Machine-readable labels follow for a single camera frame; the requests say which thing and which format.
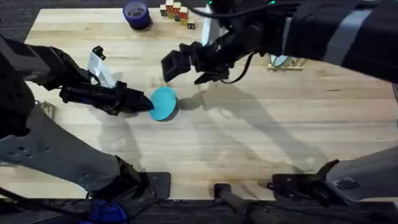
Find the blue tape roll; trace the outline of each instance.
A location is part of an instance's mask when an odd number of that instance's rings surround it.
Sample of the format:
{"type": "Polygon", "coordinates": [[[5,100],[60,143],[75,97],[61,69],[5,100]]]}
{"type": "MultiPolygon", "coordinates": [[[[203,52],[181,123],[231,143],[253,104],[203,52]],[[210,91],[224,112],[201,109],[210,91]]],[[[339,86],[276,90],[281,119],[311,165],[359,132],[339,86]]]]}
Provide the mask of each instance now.
{"type": "Polygon", "coordinates": [[[146,3],[141,1],[132,1],[123,7],[124,18],[128,21],[131,28],[143,30],[152,24],[149,16],[149,10],[146,3]]]}

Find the wooden surface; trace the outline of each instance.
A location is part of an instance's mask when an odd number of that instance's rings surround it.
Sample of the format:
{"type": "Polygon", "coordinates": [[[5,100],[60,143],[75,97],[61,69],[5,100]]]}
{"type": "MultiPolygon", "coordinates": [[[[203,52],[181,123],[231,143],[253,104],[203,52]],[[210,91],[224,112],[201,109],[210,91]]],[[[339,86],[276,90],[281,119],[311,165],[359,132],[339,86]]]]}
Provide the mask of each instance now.
{"type": "MultiPolygon", "coordinates": [[[[90,50],[101,45],[113,76],[150,96],[162,85],[160,60],[179,43],[201,37],[200,22],[197,30],[188,30],[157,9],[150,15],[151,30],[134,32],[121,9],[46,9],[27,43],[58,47],[83,68],[90,50]]],[[[302,72],[267,71],[267,63],[255,56],[235,85],[195,86],[195,72],[179,76],[171,87],[182,108],[166,123],[147,113],[108,116],[64,104],[56,90],[30,86],[38,100],[57,106],[56,122],[88,144],[138,170],[170,172],[172,198],[211,198],[212,184],[229,182],[242,197],[272,199],[257,183],[274,173],[316,172],[330,159],[352,159],[398,143],[390,84],[320,62],[307,62],[302,72]]],[[[244,59],[231,78],[243,65],[244,59]]],[[[29,197],[85,195],[77,185],[23,167],[3,167],[0,174],[1,186],[29,197]]]]}

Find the wire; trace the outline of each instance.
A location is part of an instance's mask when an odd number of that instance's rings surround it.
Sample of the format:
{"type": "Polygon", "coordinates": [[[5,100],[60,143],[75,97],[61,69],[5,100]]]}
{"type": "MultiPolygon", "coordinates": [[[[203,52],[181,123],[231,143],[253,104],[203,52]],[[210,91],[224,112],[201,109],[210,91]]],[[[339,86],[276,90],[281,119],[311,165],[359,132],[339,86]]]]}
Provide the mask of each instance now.
{"type": "Polygon", "coordinates": [[[254,56],[255,54],[256,54],[256,53],[251,53],[251,54],[249,55],[248,59],[246,60],[246,64],[244,65],[243,71],[242,71],[242,73],[240,74],[240,76],[239,76],[238,78],[236,78],[235,80],[233,80],[233,81],[231,81],[231,82],[226,82],[226,81],[224,81],[224,80],[221,80],[221,82],[224,83],[224,84],[232,84],[232,83],[236,83],[237,81],[241,80],[241,79],[245,76],[246,72],[248,72],[251,59],[253,58],[253,56],[254,56]]]}
{"type": "MultiPolygon", "coordinates": [[[[20,202],[22,204],[25,205],[31,205],[31,206],[35,206],[37,208],[43,208],[45,210],[51,211],[51,212],[57,212],[60,213],[62,215],[68,215],[70,217],[74,217],[74,218],[79,218],[85,222],[91,222],[91,223],[98,223],[98,224],[120,224],[120,223],[128,223],[131,220],[135,219],[136,217],[138,217],[140,214],[142,214],[144,211],[146,211],[148,208],[151,208],[153,205],[158,205],[160,207],[170,207],[172,208],[173,206],[162,206],[157,199],[155,199],[154,201],[152,201],[151,203],[149,203],[148,205],[142,207],[138,212],[136,212],[134,215],[127,217],[125,220],[121,220],[121,221],[115,221],[115,222],[104,222],[104,221],[98,221],[98,220],[92,220],[90,218],[87,218],[83,213],[75,213],[75,212],[71,212],[68,210],[64,210],[62,208],[58,208],[58,207],[54,207],[51,205],[46,205],[40,202],[36,202],[34,200],[29,200],[28,198],[22,197],[18,194],[15,194],[13,192],[10,192],[4,188],[0,187],[0,195],[3,195],[7,198],[10,198],[14,201],[20,202]]],[[[295,212],[295,213],[300,213],[303,215],[311,215],[311,216],[316,216],[316,217],[324,217],[324,218],[331,218],[334,220],[340,220],[340,221],[344,221],[344,222],[353,222],[353,223],[374,223],[374,222],[369,222],[369,221],[365,221],[365,220],[355,220],[352,218],[348,218],[348,217],[343,217],[343,216],[339,216],[339,215],[330,215],[330,214],[325,214],[325,213],[317,213],[317,212],[308,212],[308,211],[303,211],[303,210],[297,210],[294,208],[287,208],[287,207],[283,207],[280,205],[275,205],[273,203],[269,203],[269,202],[260,202],[261,204],[265,205],[265,206],[270,206],[270,207],[274,207],[280,210],[284,210],[286,212],[295,212]]],[[[202,207],[202,209],[206,209],[206,208],[211,208],[214,206],[219,205],[219,202],[213,202],[212,205],[207,206],[207,207],[202,207]]]]}
{"type": "Polygon", "coordinates": [[[276,4],[266,4],[264,6],[259,6],[259,7],[254,7],[252,9],[248,9],[245,11],[241,12],[236,12],[236,13],[228,13],[228,14],[213,14],[213,13],[206,13],[201,10],[195,9],[194,7],[187,6],[187,8],[192,11],[193,13],[207,17],[207,18],[213,18],[213,19],[225,19],[225,18],[236,18],[236,17],[241,17],[245,16],[250,13],[254,13],[257,11],[265,10],[265,9],[275,9],[279,7],[286,7],[286,6],[298,6],[300,4],[293,4],[293,3],[287,3],[287,2],[281,2],[281,3],[276,3],[276,4]]]}
{"type": "Polygon", "coordinates": [[[283,210],[283,211],[286,211],[286,212],[295,212],[295,213],[299,213],[299,214],[302,214],[302,215],[310,215],[310,216],[314,216],[314,217],[323,217],[323,218],[329,218],[329,219],[340,220],[340,221],[351,222],[351,223],[361,223],[361,224],[363,224],[363,223],[376,223],[376,222],[367,221],[367,220],[352,219],[352,218],[348,218],[348,217],[344,217],[344,216],[340,216],[340,215],[309,212],[309,211],[303,211],[303,210],[294,209],[294,208],[287,208],[287,207],[284,207],[284,206],[275,205],[273,203],[264,202],[264,201],[260,202],[260,203],[262,203],[264,205],[267,205],[267,206],[270,206],[270,207],[277,208],[279,210],[283,210]]]}
{"type": "Polygon", "coordinates": [[[52,205],[46,205],[44,203],[40,203],[40,202],[36,202],[35,200],[29,200],[28,198],[22,197],[18,194],[15,194],[9,190],[6,190],[2,187],[0,187],[0,195],[3,195],[9,199],[12,199],[14,201],[17,201],[21,204],[24,205],[31,205],[33,207],[37,207],[37,208],[41,208],[44,210],[48,210],[51,212],[57,212],[59,214],[62,215],[68,215],[70,217],[73,218],[79,218],[85,222],[91,222],[91,223],[98,223],[98,224],[119,224],[119,223],[127,223],[131,220],[133,220],[134,218],[136,218],[137,216],[139,216],[142,212],[144,212],[145,210],[147,210],[148,208],[152,207],[153,205],[155,205],[157,202],[151,202],[150,204],[146,205],[145,207],[142,207],[137,213],[135,213],[134,215],[127,217],[125,220],[122,221],[116,221],[116,222],[103,222],[103,221],[98,221],[98,220],[92,220],[90,218],[87,218],[84,214],[82,213],[75,213],[75,212],[71,212],[62,208],[58,208],[58,207],[54,207],[52,205]]]}

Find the black robotic arm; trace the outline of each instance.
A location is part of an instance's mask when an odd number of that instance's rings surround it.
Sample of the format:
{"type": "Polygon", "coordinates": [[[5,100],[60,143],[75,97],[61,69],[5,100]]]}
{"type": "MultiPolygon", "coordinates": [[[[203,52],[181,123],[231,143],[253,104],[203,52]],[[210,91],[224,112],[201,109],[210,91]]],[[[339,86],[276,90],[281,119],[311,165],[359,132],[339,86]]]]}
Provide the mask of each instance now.
{"type": "MultiPolygon", "coordinates": [[[[93,52],[104,59],[102,49],[93,52]]],[[[74,182],[96,198],[141,195],[147,185],[132,165],[100,152],[52,121],[35,104],[25,81],[60,97],[93,105],[108,114],[153,108],[142,91],[116,82],[114,88],[91,83],[92,73],[55,47],[33,46],[0,35],[0,160],[21,164],[74,182]]]]}
{"type": "MultiPolygon", "coordinates": [[[[164,80],[203,72],[201,84],[228,79],[234,63],[266,53],[333,63],[398,83],[398,4],[395,1],[212,1],[213,14],[228,32],[213,43],[180,44],[162,61],[164,80]]],[[[330,161],[317,174],[276,174],[267,185],[275,197],[305,199],[327,207],[365,198],[398,197],[398,151],[330,161]]]]}

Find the teal disc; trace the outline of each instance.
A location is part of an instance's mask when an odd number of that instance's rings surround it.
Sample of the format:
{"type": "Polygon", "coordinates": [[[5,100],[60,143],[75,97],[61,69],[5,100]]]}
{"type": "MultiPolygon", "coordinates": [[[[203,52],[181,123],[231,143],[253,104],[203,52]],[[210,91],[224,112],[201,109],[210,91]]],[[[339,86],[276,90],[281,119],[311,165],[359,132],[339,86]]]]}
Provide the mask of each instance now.
{"type": "Polygon", "coordinates": [[[168,121],[177,114],[177,97],[168,86],[155,90],[150,101],[154,104],[154,109],[149,111],[149,115],[156,121],[168,121]]]}

